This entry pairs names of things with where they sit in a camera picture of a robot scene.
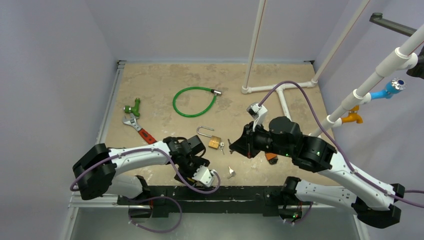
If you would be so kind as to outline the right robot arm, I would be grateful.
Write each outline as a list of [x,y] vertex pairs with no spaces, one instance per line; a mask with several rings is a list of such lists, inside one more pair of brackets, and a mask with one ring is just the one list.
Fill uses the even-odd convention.
[[253,122],[243,127],[239,139],[229,145],[232,152],[254,158],[268,152],[291,158],[302,170],[325,176],[339,186],[319,185],[298,177],[286,178],[280,196],[288,204],[316,202],[345,209],[374,228],[384,229],[400,222],[401,209],[392,195],[403,198],[405,188],[361,176],[368,174],[345,162],[342,154],[325,140],[304,135],[300,126],[285,116],[272,119],[268,129]]

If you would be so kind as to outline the large brass padlock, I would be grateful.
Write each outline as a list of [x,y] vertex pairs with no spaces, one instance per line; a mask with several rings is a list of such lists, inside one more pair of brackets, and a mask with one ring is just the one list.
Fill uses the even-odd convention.
[[206,127],[206,126],[198,126],[197,129],[196,129],[196,132],[201,136],[209,138],[209,143],[208,143],[209,148],[213,148],[213,149],[216,149],[216,150],[219,149],[219,144],[220,144],[220,142],[222,142],[222,139],[218,136],[215,136],[215,135],[208,135],[208,134],[202,133],[201,129],[206,129],[206,130],[210,130],[210,131],[214,131],[214,129],[210,128],[210,127]]

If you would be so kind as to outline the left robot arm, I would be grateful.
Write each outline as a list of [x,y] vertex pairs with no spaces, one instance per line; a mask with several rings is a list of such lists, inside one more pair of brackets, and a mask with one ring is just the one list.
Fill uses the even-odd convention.
[[217,173],[208,168],[210,161],[203,158],[205,151],[206,147],[197,135],[189,139],[166,137],[150,145],[132,148],[108,148],[99,143],[73,165],[75,181],[70,189],[79,192],[85,201],[110,194],[127,197],[142,205],[149,199],[146,180],[125,173],[156,165],[171,165],[177,180],[191,189],[196,183],[209,188]]

